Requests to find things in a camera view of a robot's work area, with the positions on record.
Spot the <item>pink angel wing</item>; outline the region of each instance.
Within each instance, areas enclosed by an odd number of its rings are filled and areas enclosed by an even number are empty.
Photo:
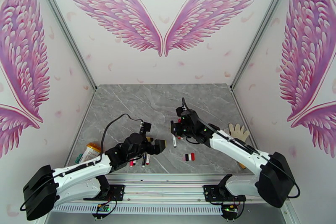
[[[39,105],[46,101],[47,47],[37,0],[5,0],[0,10],[0,68],[25,112],[43,122]]]
[[[0,158],[3,151],[7,154],[14,145],[18,147],[22,130],[29,126],[39,128],[39,125],[26,113],[14,107],[0,104]]]
[[[73,0],[90,17],[124,43],[162,55],[162,37],[140,0]]]
[[[288,121],[316,98],[335,57],[336,13],[332,0],[290,0],[282,44],[281,98],[291,104]]]
[[[312,134],[314,146],[318,144],[332,158],[336,155],[336,101],[315,106],[303,113],[291,127],[303,125]]]
[[[187,0],[165,36],[165,56],[173,48],[186,51],[195,47],[252,3],[253,0]]]

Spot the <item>feather painting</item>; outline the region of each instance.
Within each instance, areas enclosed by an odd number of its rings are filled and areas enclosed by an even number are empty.
[[[168,56],[203,42],[254,0],[186,0],[164,40],[141,0],[73,0],[100,26],[140,51],[154,49]]]
[[[281,98],[291,104],[292,127],[309,128],[314,146],[335,157],[335,102],[309,107],[335,58],[333,0],[290,0],[280,73]]]
[[[37,0],[4,0],[0,11],[0,68],[19,110],[0,105],[0,157],[15,145],[22,130],[43,122],[39,106],[48,100],[47,47]]]

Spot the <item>white wall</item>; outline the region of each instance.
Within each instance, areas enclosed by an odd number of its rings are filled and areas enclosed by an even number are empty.
[[[26,222],[26,213],[19,212],[19,207],[24,201],[23,186],[41,166],[64,165],[84,110],[93,93],[46,1],[38,0],[38,2],[41,5],[45,29],[44,41],[47,45],[49,99],[39,106],[39,115],[43,123],[36,122],[40,128],[24,129],[19,137],[18,147],[14,146],[13,150],[9,150],[0,158],[1,223]],[[4,54],[5,50],[0,49],[0,55]],[[2,72],[0,72],[0,103],[22,110]]]
[[[167,57],[120,42],[73,0],[56,1],[97,84],[230,84],[271,0],[254,0],[204,42]],[[164,38],[186,0],[141,1]]]
[[[267,28],[250,61],[252,67],[245,71],[238,83],[236,94],[261,149],[270,153],[278,151],[287,158],[302,191],[298,199],[291,200],[301,223],[335,223],[336,159],[321,150],[318,144],[314,147],[308,128],[302,125],[291,128],[293,121],[286,121],[291,113],[291,105],[280,98],[281,44],[285,38],[284,27],[288,10],[289,0],[282,0],[273,17],[273,25]],[[333,37],[335,28],[335,20],[331,19],[332,13],[336,12],[334,5],[332,10],[327,15],[333,28],[327,34],[328,38]],[[335,42],[331,42],[331,51],[335,51]],[[316,99],[309,108],[336,100],[335,78],[336,61],[332,63]],[[334,109],[325,113],[325,116],[328,115],[335,115]],[[323,126],[323,131],[330,131],[333,136],[331,142],[335,143],[335,124],[332,121],[331,129]]]

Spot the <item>white marker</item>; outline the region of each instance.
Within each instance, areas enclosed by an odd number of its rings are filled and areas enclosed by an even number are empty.
[[[147,154],[147,158],[146,158],[146,165],[150,164],[150,154]]]
[[[176,145],[176,137],[174,135],[172,135],[172,136],[173,136],[173,145],[174,145],[174,148],[176,148],[177,147],[177,145]]]

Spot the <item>painted wall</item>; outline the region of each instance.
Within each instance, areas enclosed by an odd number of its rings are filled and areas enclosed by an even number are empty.
[[[93,92],[45,0],[0,5],[0,222],[21,224],[23,186],[64,165]]]
[[[282,0],[236,89],[261,149],[286,156],[307,224],[336,217],[335,14],[334,0]]]
[[[56,1],[97,84],[230,84],[271,0]]]

